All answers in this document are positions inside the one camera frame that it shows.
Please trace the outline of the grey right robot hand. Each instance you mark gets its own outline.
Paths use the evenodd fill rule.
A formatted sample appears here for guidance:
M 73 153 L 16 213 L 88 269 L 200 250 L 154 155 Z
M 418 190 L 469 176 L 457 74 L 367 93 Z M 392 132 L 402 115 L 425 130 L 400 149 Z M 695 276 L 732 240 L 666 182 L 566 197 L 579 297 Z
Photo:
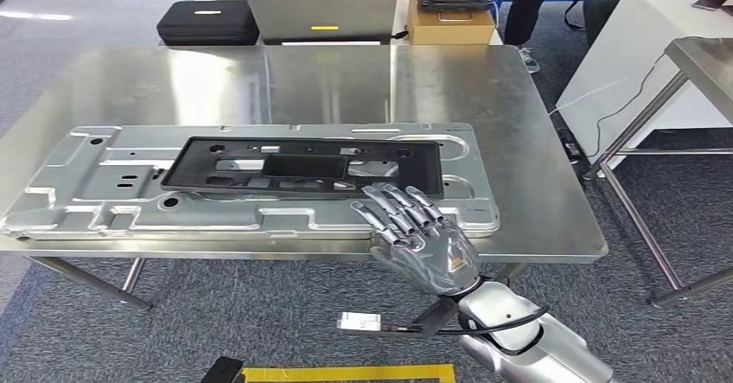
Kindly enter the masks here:
M 372 257 L 416 288 L 438 296 L 461 295 L 481 280 L 479 257 L 463 230 L 413 186 L 365 186 L 362 192 L 382 211 L 362 201 L 350 207 L 381 238 Z

